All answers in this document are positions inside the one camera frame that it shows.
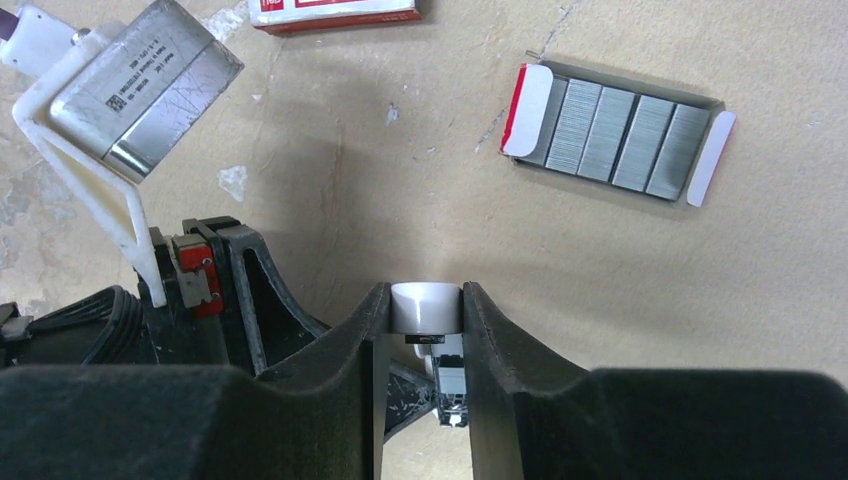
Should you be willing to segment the small white stapler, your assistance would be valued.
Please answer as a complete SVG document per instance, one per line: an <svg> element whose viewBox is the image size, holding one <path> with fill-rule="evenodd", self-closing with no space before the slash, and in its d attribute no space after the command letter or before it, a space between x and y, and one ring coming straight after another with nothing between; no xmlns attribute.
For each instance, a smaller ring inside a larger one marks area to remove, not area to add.
<svg viewBox="0 0 848 480"><path fill-rule="evenodd" d="M435 412L443 427L468 425L462 290L452 283L391 286L390 332L402 335L435 381Z"/></svg>

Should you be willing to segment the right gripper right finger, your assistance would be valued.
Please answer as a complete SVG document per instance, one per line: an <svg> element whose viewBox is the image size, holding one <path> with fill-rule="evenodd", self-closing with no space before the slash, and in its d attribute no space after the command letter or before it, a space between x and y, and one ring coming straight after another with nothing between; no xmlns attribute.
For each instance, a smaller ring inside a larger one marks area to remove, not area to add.
<svg viewBox="0 0 848 480"><path fill-rule="evenodd" d="M463 289L477 479L843 479L847 392L814 372L584 369Z"/></svg>

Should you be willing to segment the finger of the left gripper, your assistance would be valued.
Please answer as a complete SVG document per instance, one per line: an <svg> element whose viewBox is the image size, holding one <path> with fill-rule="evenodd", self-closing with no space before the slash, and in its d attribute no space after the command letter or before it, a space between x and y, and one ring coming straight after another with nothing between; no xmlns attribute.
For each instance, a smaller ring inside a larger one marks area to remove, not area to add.
<svg viewBox="0 0 848 480"><path fill-rule="evenodd" d="M401 432L437 407L435 381L397 360L389 365L384 440Z"/></svg>
<svg viewBox="0 0 848 480"><path fill-rule="evenodd" d="M295 299L263 236L247 225L218 231L227 247L238 310L256 377L329 330Z"/></svg>

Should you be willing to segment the staple box tray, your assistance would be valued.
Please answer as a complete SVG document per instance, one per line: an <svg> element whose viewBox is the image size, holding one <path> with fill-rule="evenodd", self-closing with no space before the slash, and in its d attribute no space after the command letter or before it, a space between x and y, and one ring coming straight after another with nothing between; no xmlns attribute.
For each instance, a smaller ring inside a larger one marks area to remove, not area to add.
<svg viewBox="0 0 848 480"><path fill-rule="evenodd" d="M499 151L547 172L700 208L737 121L718 99L577 65L521 65Z"/></svg>

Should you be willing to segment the red white staple box sleeve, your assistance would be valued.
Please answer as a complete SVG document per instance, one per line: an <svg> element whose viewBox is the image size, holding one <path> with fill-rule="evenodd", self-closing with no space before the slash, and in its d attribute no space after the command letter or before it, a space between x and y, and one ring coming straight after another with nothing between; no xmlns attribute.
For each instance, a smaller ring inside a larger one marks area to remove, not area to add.
<svg viewBox="0 0 848 480"><path fill-rule="evenodd" d="M271 35L423 19L415 0L250 0L247 6L251 25Z"/></svg>

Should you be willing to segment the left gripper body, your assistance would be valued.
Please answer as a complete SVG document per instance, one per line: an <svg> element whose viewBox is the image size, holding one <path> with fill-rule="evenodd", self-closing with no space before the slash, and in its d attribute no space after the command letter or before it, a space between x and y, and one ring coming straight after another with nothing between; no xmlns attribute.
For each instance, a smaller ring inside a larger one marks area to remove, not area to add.
<svg viewBox="0 0 848 480"><path fill-rule="evenodd" d="M1 366L222 364L262 371L257 310L245 254L263 237L231 217L188 219L179 235L150 230L165 300L139 280L113 285L37 317L1 306Z"/></svg>

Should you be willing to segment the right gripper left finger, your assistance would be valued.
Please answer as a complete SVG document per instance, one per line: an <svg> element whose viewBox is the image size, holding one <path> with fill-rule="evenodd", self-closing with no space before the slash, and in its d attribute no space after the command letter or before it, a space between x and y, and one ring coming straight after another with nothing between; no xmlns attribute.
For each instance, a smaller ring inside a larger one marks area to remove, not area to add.
<svg viewBox="0 0 848 480"><path fill-rule="evenodd" d="M1 376L5 479L377 479L390 288L259 377L230 366Z"/></svg>

